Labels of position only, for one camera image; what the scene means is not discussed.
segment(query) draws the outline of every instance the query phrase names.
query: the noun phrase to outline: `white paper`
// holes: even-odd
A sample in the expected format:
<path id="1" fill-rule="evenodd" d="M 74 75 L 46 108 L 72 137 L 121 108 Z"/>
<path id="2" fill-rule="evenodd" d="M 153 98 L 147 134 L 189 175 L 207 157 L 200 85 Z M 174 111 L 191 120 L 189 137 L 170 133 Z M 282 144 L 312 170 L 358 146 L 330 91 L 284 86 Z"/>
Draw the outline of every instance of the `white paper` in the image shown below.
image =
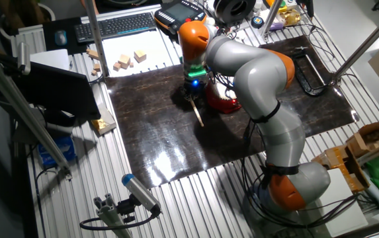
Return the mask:
<path id="1" fill-rule="evenodd" d="M 31 54 L 30 61 L 56 67 L 58 69 L 70 70 L 69 55 L 66 49 Z"/>
<path id="2" fill-rule="evenodd" d="M 157 66 L 164 68 L 163 63 L 171 65 L 169 52 L 158 31 L 106 39 L 103 40 L 103 47 L 110 77 L 121 77 L 141 73 L 141 71 L 147 72 L 149 70 L 156 70 Z M 147 59 L 138 63 L 134 57 L 136 50 L 143 50 L 147 54 Z M 120 55 L 122 54 L 130 57 L 130 61 L 134 62 L 134 67 L 131 68 L 129 66 L 127 69 L 115 71 L 112 67 L 114 63 L 120 59 Z"/>

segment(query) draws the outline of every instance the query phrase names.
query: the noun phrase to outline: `blue object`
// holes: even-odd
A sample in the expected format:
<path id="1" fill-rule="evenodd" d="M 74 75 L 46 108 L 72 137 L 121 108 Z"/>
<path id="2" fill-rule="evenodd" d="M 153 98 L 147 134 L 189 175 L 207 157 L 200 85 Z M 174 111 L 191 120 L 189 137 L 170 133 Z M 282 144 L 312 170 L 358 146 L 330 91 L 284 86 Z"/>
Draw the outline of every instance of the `blue object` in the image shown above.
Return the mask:
<path id="1" fill-rule="evenodd" d="M 65 30 L 59 30 L 54 34 L 55 42 L 57 46 L 65 46 L 67 44 L 67 36 Z"/>
<path id="2" fill-rule="evenodd" d="M 264 25 L 264 21 L 261 17 L 253 17 L 251 20 L 253 28 L 260 29 Z"/>
<path id="3" fill-rule="evenodd" d="M 137 29 L 133 29 L 133 30 L 125 30 L 125 31 L 122 31 L 122 32 L 117 32 L 117 34 L 124 34 L 124 33 L 129 33 L 129 32 L 134 32 L 134 31 L 137 31 L 137 30 L 145 30 L 145 29 L 148 29 L 149 27 L 141 27 L 141 28 L 137 28 Z"/>
<path id="4" fill-rule="evenodd" d="M 127 174 L 127 175 L 124 175 L 123 178 L 122 178 L 122 184 L 124 186 L 126 186 L 128 184 L 128 182 L 134 178 L 135 176 L 133 174 Z"/>
<path id="5" fill-rule="evenodd" d="M 60 137 L 54 140 L 60 151 L 63 153 L 67 161 L 71 161 L 76 158 L 75 145 L 71 137 Z M 55 165 L 56 161 L 51 157 L 51 155 L 46 151 L 42 144 L 38 145 L 38 153 L 42 159 L 43 165 Z"/>

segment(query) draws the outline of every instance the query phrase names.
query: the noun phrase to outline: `black bracket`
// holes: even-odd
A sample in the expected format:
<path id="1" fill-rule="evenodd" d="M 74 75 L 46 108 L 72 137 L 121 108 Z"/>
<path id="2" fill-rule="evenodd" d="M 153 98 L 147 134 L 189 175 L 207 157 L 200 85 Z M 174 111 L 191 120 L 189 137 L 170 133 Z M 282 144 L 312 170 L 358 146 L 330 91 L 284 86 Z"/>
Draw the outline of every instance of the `black bracket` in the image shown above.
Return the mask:
<path id="1" fill-rule="evenodd" d="M 324 93 L 328 84 L 326 84 L 324 82 L 323 77 L 319 74 L 318 70 L 314 66 L 313 62 L 311 61 L 310 57 L 307 54 L 306 48 L 300 47 L 297 49 L 299 51 L 297 51 L 295 54 L 292 55 L 292 60 L 293 60 L 294 65 L 295 65 L 295 77 L 300 82 L 301 87 L 303 88 L 304 92 L 306 92 L 307 94 L 309 94 L 311 96 L 315 96 L 315 97 L 320 96 L 321 94 Z M 323 83 L 322 86 L 313 88 L 310 85 L 310 83 L 308 82 L 306 76 L 304 75 L 304 72 L 302 71 L 302 69 L 298 63 L 298 60 L 300 60 L 302 58 L 306 58 L 309 61 L 311 67 L 314 69 L 314 71 L 317 74 L 317 76 L 319 77 L 319 79 L 321 79 L 321 81 Z"/>

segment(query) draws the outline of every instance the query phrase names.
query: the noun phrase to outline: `robotic arm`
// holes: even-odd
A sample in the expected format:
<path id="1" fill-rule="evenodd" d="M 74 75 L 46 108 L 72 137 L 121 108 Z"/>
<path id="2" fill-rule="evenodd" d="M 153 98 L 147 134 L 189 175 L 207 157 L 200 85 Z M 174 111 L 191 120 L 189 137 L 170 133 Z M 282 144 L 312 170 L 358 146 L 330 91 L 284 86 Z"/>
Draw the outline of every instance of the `robotic arm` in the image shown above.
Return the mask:
<path id="1" fill-rule="evenodd" d="M 234 77 L 237 99 L 260 129 L 265 143 L 267 168 L 263 171 L 265 195 L 261 202 L 278 213 L 304 208 L 325 192 L 330 178 L 318 163 L 299 165 L 305 144 L 301 120 L 276 99 L 276 94 L 289 87 L 294 78 L 292 60 L 278 52 L 214 35 L 201 22 L 182 25 L 179 41 L 184 69 L 196 62 Z"/>

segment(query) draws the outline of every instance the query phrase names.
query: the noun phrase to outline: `black work surface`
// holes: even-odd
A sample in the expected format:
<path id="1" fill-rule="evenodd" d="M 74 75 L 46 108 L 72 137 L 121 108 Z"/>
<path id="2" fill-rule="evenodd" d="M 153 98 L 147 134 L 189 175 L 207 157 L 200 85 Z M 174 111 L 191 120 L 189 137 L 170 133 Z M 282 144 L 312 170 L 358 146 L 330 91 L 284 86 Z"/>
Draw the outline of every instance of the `black work surface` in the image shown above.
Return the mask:
<path id="1" fill-rule="evenodd" d="M 44 23 L 42 26 L 44 29 L 46 51 L 66 49 L 69 55 L 86 52 L 86 44 L 77 43 L 75 29 L 73 28 L 77 24 L 81 24 L 80 17 Z M 65 46 L 56 45 L 54 34 L 59 30 L 65 31 L 67 38 L 67 44 Z"/>
<path id="2" fill-rule="evenodd" d="M 305 40 L 284 40 L 267 48 L 282 53 L 285 45 L 288 49 L 311 48 Z M 318 70 L 328 73 L 318 56 L 310 53 Z M 183 84 L 181 65 L 110 78 L 106 83 L 132 173 L 148 188 L 246 155 L 242 136 L 249 117 L 244 109 L 220 114 L 200 98 L 196 104 L 205 124 L 200 127 L 190 103 L 177 92 Z M 338 87 L 320 97 L 311 97 L 294 79 L 278 99 L 300 115 L 307 136 L 354 122 L 352 109 Z M 254 133 L 248 154 L 261 150 L 261 138 Z"/>

